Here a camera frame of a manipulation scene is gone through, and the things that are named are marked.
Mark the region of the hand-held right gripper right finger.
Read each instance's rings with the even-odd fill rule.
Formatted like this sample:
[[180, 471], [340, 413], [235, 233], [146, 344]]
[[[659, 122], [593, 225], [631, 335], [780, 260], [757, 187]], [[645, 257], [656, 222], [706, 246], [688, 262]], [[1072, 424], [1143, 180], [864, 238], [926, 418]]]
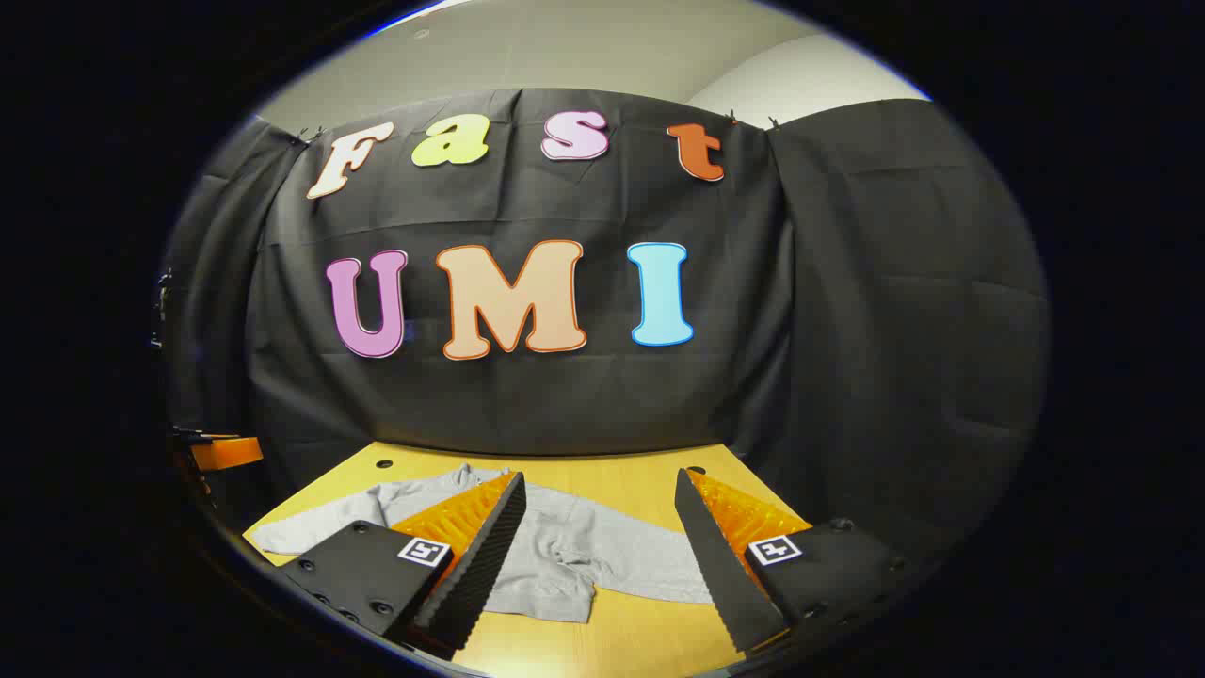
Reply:
[[809, 524], [696, 468], [678, 471], [674, 503], [736, 652], [819, 652], [912, 578], [907, 558], [851, 520]]

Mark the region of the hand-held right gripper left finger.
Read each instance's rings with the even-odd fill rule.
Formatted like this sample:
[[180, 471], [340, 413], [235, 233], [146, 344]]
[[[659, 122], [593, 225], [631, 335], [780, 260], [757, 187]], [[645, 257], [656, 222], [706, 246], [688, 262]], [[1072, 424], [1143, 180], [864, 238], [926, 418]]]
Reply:
[[349, 521], [282, 570], [358, 626], [451, 659], [490, 599], [527, 506], [525, 477], [504, 473], [396, 529]]

